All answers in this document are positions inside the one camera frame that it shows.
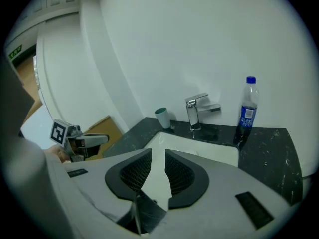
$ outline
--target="bottle label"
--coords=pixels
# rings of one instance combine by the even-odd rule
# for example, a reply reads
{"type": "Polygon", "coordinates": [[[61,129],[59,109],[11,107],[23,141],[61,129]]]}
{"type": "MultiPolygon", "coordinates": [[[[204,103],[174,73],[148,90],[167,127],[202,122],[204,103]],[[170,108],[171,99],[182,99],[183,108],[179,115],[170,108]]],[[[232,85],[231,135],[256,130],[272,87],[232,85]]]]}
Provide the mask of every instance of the bottle label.
{"type": "Polygon", "coordinates": [[[239,124],[243,127],[252,127],[255,119],[257,108],[246,108],[241,107],[241,116],[239,120],[239,124]]]}

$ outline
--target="green sign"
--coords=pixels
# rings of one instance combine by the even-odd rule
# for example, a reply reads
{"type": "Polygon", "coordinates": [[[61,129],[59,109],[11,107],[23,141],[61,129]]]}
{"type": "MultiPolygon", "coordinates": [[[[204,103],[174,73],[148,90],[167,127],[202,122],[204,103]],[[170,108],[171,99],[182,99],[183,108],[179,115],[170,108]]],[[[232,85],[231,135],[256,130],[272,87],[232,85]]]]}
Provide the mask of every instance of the green sign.
{"type": "Polygon", "coordinates": [[[13,59],[21,51],[21,49],[22,49],[22,44],[9,54],[9,58],[13,59]]]}

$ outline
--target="chrome faucet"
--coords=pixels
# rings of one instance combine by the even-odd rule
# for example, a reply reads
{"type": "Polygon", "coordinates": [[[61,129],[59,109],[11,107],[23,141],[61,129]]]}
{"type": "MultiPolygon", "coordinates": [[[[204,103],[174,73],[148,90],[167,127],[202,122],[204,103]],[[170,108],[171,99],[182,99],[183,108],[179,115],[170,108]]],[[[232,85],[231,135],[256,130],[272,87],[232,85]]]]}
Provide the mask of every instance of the chrome faucet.
{"type": "Polygon", "coordinates": [[[197,107],[197,99],[206,97],[206,96],[208,96],[208,93],[202,93],[202,94],[185,99],[191,131],[200,130],[198,113],[203,111],[215,112],[220,110],[220,104],[217,104],[217,103],[207,105],[207,106],[197,107]]]}

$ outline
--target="black marble countertop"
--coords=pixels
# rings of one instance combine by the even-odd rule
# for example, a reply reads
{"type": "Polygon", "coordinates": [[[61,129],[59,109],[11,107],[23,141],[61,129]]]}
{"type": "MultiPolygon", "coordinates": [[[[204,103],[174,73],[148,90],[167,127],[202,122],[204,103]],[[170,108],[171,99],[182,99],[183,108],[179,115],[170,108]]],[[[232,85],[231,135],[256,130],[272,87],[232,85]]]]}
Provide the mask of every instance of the black marble countertop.
{"type": "Polygon", "coordinates": [[[188,122],[171,121],[171,128],[163,129],[157,119],[144,118],[107,149],[103,157],[142,149],[160,131],[236,147],[240,169],[278,192],[290,204],[302,200],[301,168],[285,128],[253,127],[247,137],[242,137],[236,134],[235,126],[201,124],[201,130],[190,131],[188,122]]]}

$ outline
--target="sink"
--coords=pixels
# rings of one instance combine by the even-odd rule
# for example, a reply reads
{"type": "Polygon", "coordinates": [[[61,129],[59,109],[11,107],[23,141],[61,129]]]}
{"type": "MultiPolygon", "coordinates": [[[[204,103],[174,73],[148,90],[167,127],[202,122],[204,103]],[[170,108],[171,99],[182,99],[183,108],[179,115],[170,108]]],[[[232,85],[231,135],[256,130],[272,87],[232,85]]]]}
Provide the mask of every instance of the sink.
{"type": "Polygon", "coordinates": [[[142,190],[165,211],[168,210],[168,200],[171,198],[169,180],[165,174],[166,149],[178,150],[238,167],[239,155],[235,147],[196,141],[168,133],[157,133],[144,148],[152,149],[152,167],[142,190]]]}

